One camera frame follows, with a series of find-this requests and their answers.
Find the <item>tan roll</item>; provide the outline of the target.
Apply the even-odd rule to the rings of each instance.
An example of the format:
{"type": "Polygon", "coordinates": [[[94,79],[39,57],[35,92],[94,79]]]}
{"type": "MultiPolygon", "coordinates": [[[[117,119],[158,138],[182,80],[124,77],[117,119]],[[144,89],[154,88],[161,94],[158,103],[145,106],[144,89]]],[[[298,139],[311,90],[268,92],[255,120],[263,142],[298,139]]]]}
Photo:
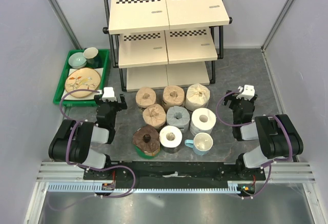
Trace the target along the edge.
{"type": "Polygon", "coordinates": [[[172,106],[182,106],[185,102],[185,92],[179,86],[167,86],[163,90],[162,105],[165,109],[172,106]]]}
{"type": "Polygon", "coordinates": [[[159,104],[148,106],[142,113],[143,119],[147,125],[155,129],[163,127],[166,123],[166,112],[159,104]]]}
{"type": "Polygon", "coordinates": [[[156,104],[156,93],[152,88],[142,87],[137,91],[135,101],[139,108],[145,109],[156,104]]]}

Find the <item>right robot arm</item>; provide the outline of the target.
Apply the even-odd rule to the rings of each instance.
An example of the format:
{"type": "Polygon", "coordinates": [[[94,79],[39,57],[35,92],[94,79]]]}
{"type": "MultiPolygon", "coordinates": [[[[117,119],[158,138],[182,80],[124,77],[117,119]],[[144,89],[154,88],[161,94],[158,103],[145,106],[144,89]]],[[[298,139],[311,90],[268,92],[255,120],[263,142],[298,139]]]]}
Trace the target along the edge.
{"type": "Polygon", "coordinates": [[[304,149],[303,141],[288,115],[253,116],[257,95],[254,88],[251,89],[250,94],[242,87],[238,91],[228,90],[219,101],[232,110],[231,124],[217,115],[221,123],[232,127],[237,141],[259,141],[259,146],[240,154],[236,160],[235,175],[242,180],[248,179],[255,168],[265,168],[277,161],[292,161],[304,149]]]}

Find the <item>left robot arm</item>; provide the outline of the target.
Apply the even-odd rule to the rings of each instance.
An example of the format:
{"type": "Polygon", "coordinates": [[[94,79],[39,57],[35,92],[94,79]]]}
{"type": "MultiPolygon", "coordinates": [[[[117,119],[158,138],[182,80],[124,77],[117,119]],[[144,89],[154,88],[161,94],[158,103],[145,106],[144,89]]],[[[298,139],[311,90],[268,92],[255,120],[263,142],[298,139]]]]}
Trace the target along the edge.
{"type": "Polygon", "coordinates": [[[48,155],[54,161],[66,162],[94,170],[100,179],[112,175],[109,155],[91,149],[92,143],[111,144],[115,136],[116,114],[127,109],[125,96],[120,101],[95,96],[98,105],[96,122],[64,119],[52,139],[48,155]]]}

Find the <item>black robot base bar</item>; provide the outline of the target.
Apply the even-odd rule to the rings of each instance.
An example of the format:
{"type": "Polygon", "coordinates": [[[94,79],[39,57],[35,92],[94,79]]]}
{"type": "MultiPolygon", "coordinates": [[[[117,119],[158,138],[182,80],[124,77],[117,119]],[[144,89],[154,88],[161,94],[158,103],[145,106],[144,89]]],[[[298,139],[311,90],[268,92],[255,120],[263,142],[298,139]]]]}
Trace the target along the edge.
{"type": "Polygon", "coordinates": [[[112,161],[110,166],[125,166],[132,169],[136,176],[135,189],[226,188],[229,181],[266,180],[262,169],[247,169],[240,163],[112,161]]]}

